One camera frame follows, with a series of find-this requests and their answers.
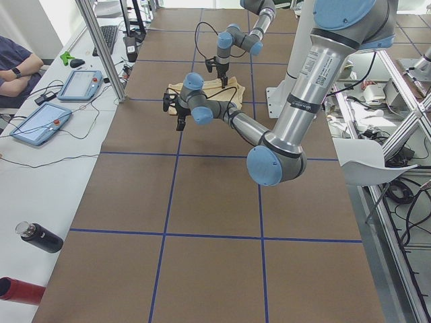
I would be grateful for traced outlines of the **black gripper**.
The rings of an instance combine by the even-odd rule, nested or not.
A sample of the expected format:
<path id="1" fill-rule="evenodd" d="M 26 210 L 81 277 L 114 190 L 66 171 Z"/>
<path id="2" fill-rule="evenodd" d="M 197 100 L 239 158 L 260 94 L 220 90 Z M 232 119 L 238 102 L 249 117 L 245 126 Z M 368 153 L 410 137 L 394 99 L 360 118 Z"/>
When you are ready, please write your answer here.
<path id="1" fill-rule="evenodd" d="M 230 65 L 229 63 L 226 63 L 226 64 L 216 63 L 216 70 L 217 70 L 218 78 L 220 79 L 222 88 L 225 88 L 225 85 L 228 84 L 227 72 L 229 70 L 229 65 Z"/>
<path id="2" fill-rule="evenodd" d="M 186 125 L 186 117 L 191 114 L 189 108 L 183 108 L 179 102 L 175 104 L 176 112 L 177 112 L 177 131 L 183 131 Z"/>

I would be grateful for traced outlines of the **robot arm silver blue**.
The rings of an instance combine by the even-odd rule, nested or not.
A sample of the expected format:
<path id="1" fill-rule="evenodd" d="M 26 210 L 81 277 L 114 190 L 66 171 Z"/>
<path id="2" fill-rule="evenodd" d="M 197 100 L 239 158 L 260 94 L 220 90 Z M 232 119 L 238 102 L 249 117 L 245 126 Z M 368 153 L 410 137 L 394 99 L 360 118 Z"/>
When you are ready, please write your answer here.
<path id="1" fill-rule="evenodd" d="M 263 47 L 262 39 L 271 22 L 276 16 L 276 8 L 273 1 L 244 0 L 240 6 L 258 16 L 253 29 L 249 33 L 242 32 L 237 24 L 230 24 L 225 31 L 218 34 L 217 55 L 215 67 L 218 79 L 222 82 L 222 88 L 228 83 L 227 71 L 230 64 L 231 48 L 236 46 L 253 56 L 257 56 Z"/>
<path id="2" fill-rule="evenodd" d="M 304 62 L 273 129 L 267 129 L 233 102 L 210 100 L 198 73 L 185 76 L 178 94 L 165 94 L 164 107 L 175 108 L 178 130 L 192 116 L 199 124 L 220 119 L 251 144 L 246 159 L 250 177 L 275 186 L 299 177 L 306 168 L 301 142 L 346 59 L 358 51 L 389 48 L 395 37 L 396 1 L 306 1 L 300 23 L 310 23 Z"/>

